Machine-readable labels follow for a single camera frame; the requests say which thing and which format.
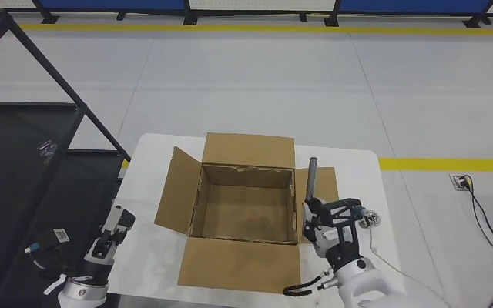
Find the cardboard box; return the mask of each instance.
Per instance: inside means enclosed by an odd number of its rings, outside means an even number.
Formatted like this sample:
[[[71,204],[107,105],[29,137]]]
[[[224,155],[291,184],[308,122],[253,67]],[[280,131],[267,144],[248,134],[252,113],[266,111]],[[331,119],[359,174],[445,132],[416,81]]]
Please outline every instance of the cardboard box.
[[[291,138],[209,133],[202,162],[175,147],[154,223],[188,236],[178,284],[271,293],[300,284],[306,184]],[[333,168],[317,170],[316,191],[338,199]]]

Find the power outlet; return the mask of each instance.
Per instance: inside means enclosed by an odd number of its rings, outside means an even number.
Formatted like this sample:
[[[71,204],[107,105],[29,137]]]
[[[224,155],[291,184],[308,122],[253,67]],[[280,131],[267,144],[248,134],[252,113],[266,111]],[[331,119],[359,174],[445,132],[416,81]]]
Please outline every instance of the power outlet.
[[[455,190],[460,192],[468,190],[467,188],[462,187],[460,184],[461,180],[459,178],[464,176],[463,174],[449,174],[448,176],[450,176],[450,180],[452,181],[452,185],[454,186]]]

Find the black connector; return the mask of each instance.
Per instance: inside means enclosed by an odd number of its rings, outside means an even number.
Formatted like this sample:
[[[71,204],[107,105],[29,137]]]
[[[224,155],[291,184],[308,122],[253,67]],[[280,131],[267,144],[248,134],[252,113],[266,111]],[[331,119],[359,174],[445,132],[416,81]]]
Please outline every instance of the black connector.
[[[469,185],[469,182],[468,182],[468,180],[466,179],[466,177],[465,177],[465,176],[460,176],[460,177],[459,177],[459,181],[460,181],[460,182],[459,182],[459,186],[460,186],[460,187],[465,187],[465,188],[467,188],[468,190],[470,190],[470,189],[471,189],[471,186]]]
[[[51,229],[41,233],[36,237],[36,242],[24,249],[25,253],[32,253],[36,250],[53,250],[59,244],[69,241],[69,236],[65,229]]]

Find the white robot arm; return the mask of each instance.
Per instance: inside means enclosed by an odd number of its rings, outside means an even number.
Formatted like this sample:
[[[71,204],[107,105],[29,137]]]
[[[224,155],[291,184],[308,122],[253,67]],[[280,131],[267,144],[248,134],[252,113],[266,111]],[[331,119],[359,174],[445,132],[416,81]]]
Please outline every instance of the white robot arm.
[[[106,222],[84,257],[83,279],[71,277],[59,293],[61,308],[94,308],[106,301],[108,276],[113,268],[116,248],[131,230],[135,216],[121,206],[111,208]]]
[[[313,244],[317,255],[327,259],[334,272],[333,277],[321,283],[318,289],[336,286],[346,308],[418,308],[411,298],[393,288],[368,258],[360,255],[356,221],[364,229],[375,227],[380,224],[378,214],[365,209],[358,199],[326,203],[315,198],[316,168],[317,159],[311,158],[304,202],[303,235]],[[283,293],[288,296],[308,295],[311,292],[300,290],[317,282],[319,277],[301,286],[287,287]],[[357,302],[357,296],[370,291],[379,291],[384,295],[377,300]]]

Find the gray floor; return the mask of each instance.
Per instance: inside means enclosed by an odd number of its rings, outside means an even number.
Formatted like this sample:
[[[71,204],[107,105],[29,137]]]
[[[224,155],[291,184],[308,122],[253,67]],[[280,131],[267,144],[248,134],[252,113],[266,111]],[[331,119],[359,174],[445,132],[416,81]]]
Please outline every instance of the gray floor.
[[[127,22],[142,20],[149,22],[140,17]],[[362,25],[360,19],[346,22]],[[458,22],[445,26],[461,27]],[[493,41],[488,36],[29,35],[130,153],[146,132],[246,132],[291,136],[311,146],[369,149],[380,157],[493,156]],[[0,68],[2,101],[69,101],[9,35],[0,43]],[[72,147],[111,149],[89,121]],[[471,175],[493,217],[493,175]],[[444,294],[454,307],[486,307],[493,297],[493,250],[475,225],[468,195],[453,190],[447,172],[382,176],[402,270]],[[424,306],[443,306],[414,282],[407,281],[407,287]],[[129,296],[121,302],[123,307],[182,305],[189,304]]]

